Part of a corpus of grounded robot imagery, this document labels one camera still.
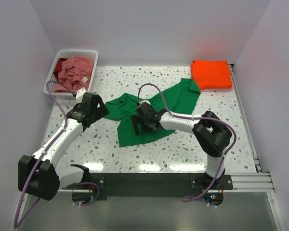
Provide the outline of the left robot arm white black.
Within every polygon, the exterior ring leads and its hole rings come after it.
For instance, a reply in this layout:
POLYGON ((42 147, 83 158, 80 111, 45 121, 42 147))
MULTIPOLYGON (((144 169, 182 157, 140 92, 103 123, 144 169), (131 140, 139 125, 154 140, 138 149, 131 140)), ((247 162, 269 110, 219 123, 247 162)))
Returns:
POLYGON ((90 181, 89 169, 72 164, 75 172, 59 175, 56 167, 73 141, 93 123, 109 113, 100 95, 85 92, 79 102, 64 116, 64 121, 39 150, 24 155, 18 162, 18 189, 22 193, 51 200, 59 189, 90 181))

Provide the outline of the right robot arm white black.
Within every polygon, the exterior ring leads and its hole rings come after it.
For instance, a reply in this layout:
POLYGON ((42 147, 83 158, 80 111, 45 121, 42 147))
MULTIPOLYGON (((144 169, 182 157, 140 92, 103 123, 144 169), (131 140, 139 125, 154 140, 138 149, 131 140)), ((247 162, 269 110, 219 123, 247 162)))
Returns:
POLYGON ((170 130, 192 134, 208 156, 205 177, 218 180, 224 174, 223 159, 234 133, 213 112, 198 116, 166 109, 156 111, 147 102, 138 103, 135 111, 136 115, 131 117, 135 135, 170 130))

